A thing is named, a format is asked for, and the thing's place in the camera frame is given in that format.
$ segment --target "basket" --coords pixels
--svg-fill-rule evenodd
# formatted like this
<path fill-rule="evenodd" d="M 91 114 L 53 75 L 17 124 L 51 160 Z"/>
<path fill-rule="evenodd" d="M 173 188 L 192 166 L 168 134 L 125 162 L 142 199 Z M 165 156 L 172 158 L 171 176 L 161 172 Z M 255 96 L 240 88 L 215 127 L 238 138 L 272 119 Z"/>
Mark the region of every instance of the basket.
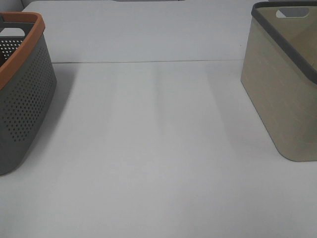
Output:
<path fill-rule="evenodd" d="M 302 7 L 305 16 L 276 16 Z M 317 2 L 260 2 L 252 16 L 241 81 L 279 153 L 316 161 Z"/>
<path fill-rule="evenodd" d="M 0 175 L 23 160 L 56 87 L 42 17 L 32 12 L 0 13 L 1 28 L 25 36 L 0 37 Z"/>

